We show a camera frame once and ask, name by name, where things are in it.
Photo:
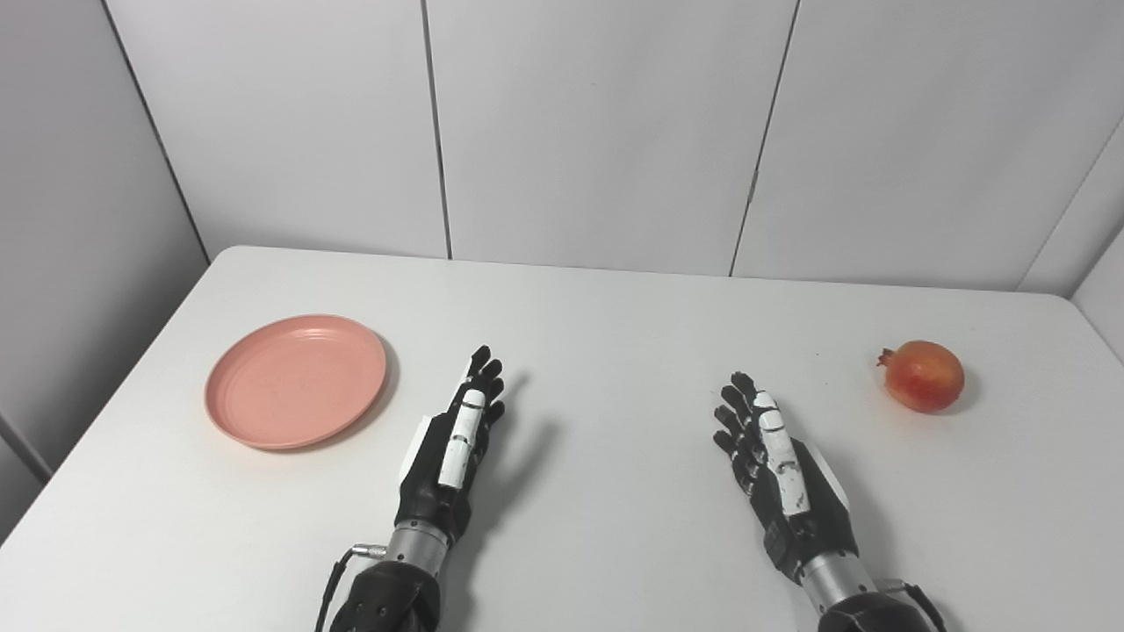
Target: red fruit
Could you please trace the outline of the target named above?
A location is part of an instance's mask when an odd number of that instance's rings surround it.
[[[918,413],[948,408],[964,390],[964,368],[948,349],[913,340],[897,351],[883,349],[878,365],[886,367],[886,390]]]

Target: robotic hand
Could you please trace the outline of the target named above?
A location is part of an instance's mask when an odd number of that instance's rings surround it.
[[[722,389],[729,405],[714,415],[726,431],[714,435],[729,457],[734,479],[764,527],[769,559],[804,588],[819,613],[818,632],[923,632],[928,625],[904,592],[944,632],[932,602],[917,586],[882,590],[859,560],[846,495],[814,449],[790,439],[772,397],[745,373]]]
[[[379,559],[352,583],[332,632],[434,632],[441,620],[437,576],[445,554],[472,517],[469,490],[488,451],[488,432],[504,414],[502,365],[481,346],[448,409],[423,422],[399,487],[395,532],[387,547],[356,544],[333,569],[317,632],[353,554]]]

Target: silver cylindrical wrist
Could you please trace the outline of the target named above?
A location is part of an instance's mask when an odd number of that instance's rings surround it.
[[[419,520],[402,521],[387,544],[384,560],[416,566],[437,577],[448,552],[448,538],[436,526]]]
[[[799,578],[805,594],[821,614],[852,595],[876,590],[859,557],[845,551],[816,556],[800,568]]]

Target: white wall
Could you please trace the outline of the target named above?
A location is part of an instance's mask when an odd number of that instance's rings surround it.
[[[1124,231],[1081,282],[1073,303],[1124,361]]]
[[[795,0],[108,3],[212,253],[1068,296],[1124,220],[1120,2],[801,3],[747,214]]]
[[[1072,296],[1122,224],[1124,126],[1117,121],[1116,130],[1088,171],[1081,188],[1066,208],[1018,289]]]
[[[727,274],[795,0],[430,0],[453,256]]]
[[[0,416],[55,467],[206,261],[100,3],[0,4]]]
[[[445,256],[417,0],[108,0],[211,255]]]
[[[1121,2],[804,2],[735,273],[1015,289],[1124,114],[1122,60]]]

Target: panel seam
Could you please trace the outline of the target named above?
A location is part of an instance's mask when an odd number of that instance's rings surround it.
[[[120,51],[121,58],[125,60],[125,67],[129,72],[129,79],[133,81],[133,88],[136,89],[137,97],[140,99],[140,107],[144,108],[145,117],[148,119],[148,126],[152,127],[152,134],[156,137],[156,146],[160,147],[160,154],[164,157],[164,166],[167,168],[167,173],[172,177],[172,186],[175,187],[175,195],[180,198],[180,204],[183,206],[183,213],[188,216],[188,224],[191,226],[191,232],[196,236],[199,250],[203,253],[203,261],[207,262],[207,265],[210,265],[210,254],[208,254],[207,246],[203,244],[203,237],[199,233],[199,225],[196,223],[196,217],[191,214],[191,208],[188,207],[188,199],[183,196],[183,188],[180,187],[180,178],[175,174],[175,170],[172,169],[172,159],[167,155],[167,148],[164,146],[164,138],[160,135],[160,129],[156,127],[156,119],[152,116],[152,108],[148,107],[148,99],[145,98],[144,91],[140,90],[140,82],[137,81],[137,73],[133,67],[133,61],[125,51],[125,42],[121,39],[121,34],[117,29],[117,22],[114,20],[114,12],[109,10],[108,0],[100,0],[100,2],[102,11],[106,12],[106,19],[109,20],[109,28],[114,31],[114,39],[117,40],[117,49]]]
[[[433,72],[433,45],[429,42],[429,6],[422,2],[422,37],[425,40],[425,69],[429,75],[429,109],[433,112],[433,141],[437,151],[437,184],[441,190],[441,217],[445,223],[445,259],[453,260],[453,234],[448,226],[448,197],[445,192],[445,155],[441,146],[441,119],[437,116],[437,82]]]
[[[11,448],[11,451],[16,453],[16,457],[27,466],[27,469],[31,470],[36,480],[46,485],[51,477],[54,476],[54,470],[47,464],[47,461],[43,459],[39,452],[31,446],[31,442],[24,436],[24,433],[19,431],[15,424],[8,422],[0,414],[0,441],[3,441]]]
[[[1100,151],[1097,152],[1097,155],[1093,159],[1093,162],[1089,163],[1089,169],[1085,171],[1085,175],[1082,175],[1081,180],[1077,183],[1077,188],[1073,189],[1073,193],[1069,197],[1069,200],[1062,208],[1061,214],[1058,216],[1058,220],[1054,222],[1053,228],[1050,229],[1050,234],[1046,235],[1046,238],[1042,242],[1042,245],[1039,246],[1037,252],[1034,253],[1034,258],[1031,259],[1030,265],[1027,265],[1026,271],[1023,272],[1023,278],[1019,279],[1018,283],[1015,285],[1015,290],[1022,288],[1023,283],[1026,282],[1026,278],[1031,274],[1031,270],[1034,269],[1034,264],[1039,261],[1039,258],[1042,256],[1042,251],[1046,249],[1046,244],[1049,244],[1050,240],[1053,238],[1054,234],[1058,232],[1058,227],[1061,226],[1062,219],[1066,218],[1066,214],[1069,213],[1069,207],[1073,206],[1073,200],[1077,199],[1077,195],[1081,192],[1082,188],[1085,188],[1085,182],[1089,179],[1089,175],[1093,173],[1093,170],[1096,169],[1097,163],[1100,162],[1100,156],[1104,155],[1105,150],[1108,148],[1108,143],[1112,143],[1113,137],[1116,136],[1117,132],[1120,132],[1122,123],[1124,123],[1124,112],[1121,112],[1121,117],[1116,120],[1116,125],[1113,127],[1113,130],[1105,138],[1104,144],[1100,145]],[[1108,237],[1108,243],[1112,242],[1113,236],[1115,236],[1115,234]],[[1097,260],[1099,260],[1100,256],[1104,254],[1104,251],[1108,249],[1108,243],[1104,244],[1099,249],[1099,252],[1093,258],[1093,262],[1086,268],[1081,277],[1071,286],[1071,289],[1068,292],[1069,296],[1067,296],[1066,298],[1070,298],[1073,295],[1073,291],[1076,290],[1077,286],[1081,285],[1081,281],[1084,281],[1085,277],[1087,277],[1089,271],[1093,270],[1093,267],[1097,264]]]
[[[761,132],[761,145],[758,147],[758,160],[753,164],[753,177],[750,180],[750,192],[745,197],[745,210],[742,213],[742,225],[737,228],[737,240],[734,242],[734,256],[729,260],[729,273],[734,276],[734,265],[737,263],[737,253],[742,249],[742,234],[745,233],[745,220],[750,216],[750,205],[753,204],[753,195],[758,190],[758,177],[761,173],[761,157],[765,153],[765,141],[769,138],[769,126],[772,125],[773,110],[777,109],[777,94],[780,93],[780,80],[785,75],[785,64],[788,62],[788,51],[792,46],[792,34],[796,31],[796,17],[800,12],[800,0],[796,0],[792,6],[792,19],[788,22],[788,37],[785,39],[785,52],[780,56],[780,66],[777,69],[777,82],[773,84],[772,99],[769,101],[769,114],[765,115],[765,127]]]

